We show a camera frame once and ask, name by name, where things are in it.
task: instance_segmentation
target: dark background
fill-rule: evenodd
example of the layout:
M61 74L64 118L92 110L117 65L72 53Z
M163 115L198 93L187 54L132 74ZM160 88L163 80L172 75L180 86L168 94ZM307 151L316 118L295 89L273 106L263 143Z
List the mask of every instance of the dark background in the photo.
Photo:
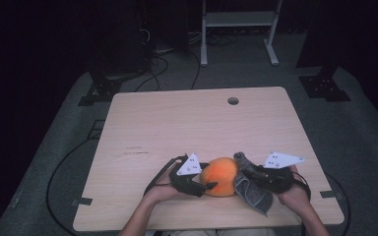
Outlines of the dark background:
M278 31L309 30L298 67L345 68L378 109L378 1L318 2L283 3ZM209 7L242 11L271 3L211 0ZM200 0L0 1L0 215L90 61L123 72L147 69L138 28L184 46L182 33L199 30L200 17Z

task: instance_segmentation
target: black clamp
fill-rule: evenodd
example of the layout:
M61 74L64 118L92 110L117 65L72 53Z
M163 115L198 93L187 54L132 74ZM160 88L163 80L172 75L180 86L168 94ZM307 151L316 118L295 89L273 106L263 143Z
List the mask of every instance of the black clamp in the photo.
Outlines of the black clamp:
M156 177L150 182L149 186L147 186L144 195L157 184L157 180L159 177L177 160L180 160L173 169L169 173L170 184L173 186L177 191L183 194L202 197L205 194L205 191L213 189L213 187L217 184L217 182L209 183L207 185L200 184L198 182L193 181L193 178L197 174L190 174L190 175L177 175L177 171L180 167L185 163L188 159L188 156L185 154L183 156L177 156L172 158L156 175ZM209 164L208 163L200 163L201 169L205 169Z

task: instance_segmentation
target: forearm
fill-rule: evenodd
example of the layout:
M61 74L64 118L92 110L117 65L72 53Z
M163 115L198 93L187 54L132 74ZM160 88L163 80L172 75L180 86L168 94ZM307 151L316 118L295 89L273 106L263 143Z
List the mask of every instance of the forearm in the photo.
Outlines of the forearm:
M149 224L150 215L156 206L156 202L142 199L134 210L124 228L119 232L119 236L141 236L146 232Z
M329 236L327 228L322 223L315 209L312 207L300 215L306 230L311 236Z

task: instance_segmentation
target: human hand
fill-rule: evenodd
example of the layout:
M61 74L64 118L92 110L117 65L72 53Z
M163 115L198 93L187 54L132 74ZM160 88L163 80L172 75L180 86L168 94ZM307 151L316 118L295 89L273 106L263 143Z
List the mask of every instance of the human hand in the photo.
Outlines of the human hand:
M295 165L292 165L290 170L298 173ZM293 173L293 176L296 180L302 182L302 179L297 174ZM282 205L287 206L299 216L312 208L305 190L296 184L293 184L288 191L278 194L278 198Z
M144 195L143 199L154 202L156 204L173 199L181 195L172 185L168 176L173 169L175 163L172 164L156 181L156 184Z

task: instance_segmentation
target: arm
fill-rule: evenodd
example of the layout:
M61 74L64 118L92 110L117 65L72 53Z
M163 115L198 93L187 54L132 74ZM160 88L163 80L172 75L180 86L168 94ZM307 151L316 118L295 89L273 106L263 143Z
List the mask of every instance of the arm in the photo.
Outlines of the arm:
M173 165L164 172L157 181L157 186L152 187L141 199L134 213L131 215L124 228L119 232L119 236L139 236L144 235L149 224L150 215L155 206L163 201L170 200L179 195L170 183L168 174Z
M296 166L290 167L291 171L297 173ZM302 181L299 176L295 175L295 178ZM311 203L309 203L308 197L303 189L297 185L293 185L289 191L279 194L279 200L281 203L293 212L295 212L302 219L303 224L312 236L329 236L327 228L322 223L321 218L315 211Z

